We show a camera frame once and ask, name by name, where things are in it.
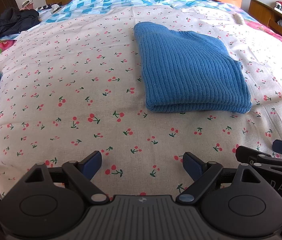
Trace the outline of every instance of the dark clothing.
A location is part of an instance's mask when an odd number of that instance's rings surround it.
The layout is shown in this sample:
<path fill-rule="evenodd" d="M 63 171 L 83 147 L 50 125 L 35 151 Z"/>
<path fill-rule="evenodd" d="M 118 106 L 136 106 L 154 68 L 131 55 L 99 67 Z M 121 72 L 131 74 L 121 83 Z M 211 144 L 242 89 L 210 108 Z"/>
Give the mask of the dark clothing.
<path fill-rule="evenodd" d="M 20 33 L 40 23 L 36 10 L 18 10 L 7 8 L 0 15 L 0 37 Z"/>

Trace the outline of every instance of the blue sweater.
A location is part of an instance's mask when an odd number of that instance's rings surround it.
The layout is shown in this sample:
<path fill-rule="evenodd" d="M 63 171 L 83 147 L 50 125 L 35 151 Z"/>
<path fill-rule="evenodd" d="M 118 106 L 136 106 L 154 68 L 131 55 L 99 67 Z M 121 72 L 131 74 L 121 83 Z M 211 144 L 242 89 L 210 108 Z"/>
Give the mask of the blue sweater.
<path fill-rule="evenodd" d="M 246 113 L 251 95 L 222 41 L 151 22 L 134 26 L 142 60 L 146 107 L 156 112 L 225 110 Z"/>

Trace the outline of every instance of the bed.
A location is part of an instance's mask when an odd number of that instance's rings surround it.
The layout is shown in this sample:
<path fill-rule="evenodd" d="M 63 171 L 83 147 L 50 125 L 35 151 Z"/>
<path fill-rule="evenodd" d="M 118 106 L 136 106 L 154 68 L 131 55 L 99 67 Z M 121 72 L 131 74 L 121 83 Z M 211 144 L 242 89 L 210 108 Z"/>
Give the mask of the bed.
<path fill-rule="evenodd" d="M 37 162 L 56 167 L 95 150 L 103 163 L 93 182 L 110 197 L 175 197 L 192 183 L 186 151 L 229 168 L 239 145 L 282 157 L 271 148 L 282 140 L 282 42 L 244 20 L 255 21 L 207 0 L 73 0 L 22 32 L 0 54 L 0 197 Z M 251 111 L 148 111 L 140 21 L 220 39 L 241 62 Z"/>

